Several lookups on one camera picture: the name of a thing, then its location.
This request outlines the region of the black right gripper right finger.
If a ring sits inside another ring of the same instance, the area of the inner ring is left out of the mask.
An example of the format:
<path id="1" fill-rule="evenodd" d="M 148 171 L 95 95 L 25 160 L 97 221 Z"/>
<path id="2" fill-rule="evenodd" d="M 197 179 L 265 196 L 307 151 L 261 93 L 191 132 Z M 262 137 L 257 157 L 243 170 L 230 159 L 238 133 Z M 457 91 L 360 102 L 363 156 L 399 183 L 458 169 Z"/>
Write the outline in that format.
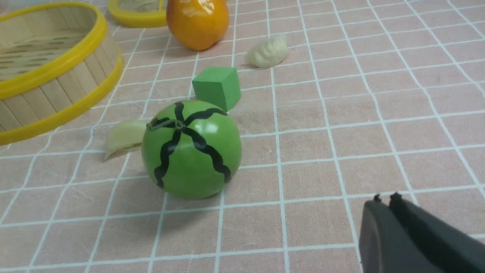
<path id="1" fill-rule="evenodd" d="M 389 209 L 419 251 L 443 273 L 483 273 L 484 244 L 395 192 Z"/>

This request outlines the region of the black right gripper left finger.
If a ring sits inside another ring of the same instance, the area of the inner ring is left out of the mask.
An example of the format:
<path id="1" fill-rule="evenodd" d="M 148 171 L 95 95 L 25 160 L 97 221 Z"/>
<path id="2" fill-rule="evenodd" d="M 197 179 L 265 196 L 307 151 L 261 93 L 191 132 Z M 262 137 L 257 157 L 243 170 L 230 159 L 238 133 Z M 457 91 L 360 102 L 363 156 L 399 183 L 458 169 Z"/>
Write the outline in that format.
<path id="1" fill-rule="evenodd" d="M 364 273 L 441 273 L 412 242 L 380 195 L 365 202 L 359 235 Z"/>

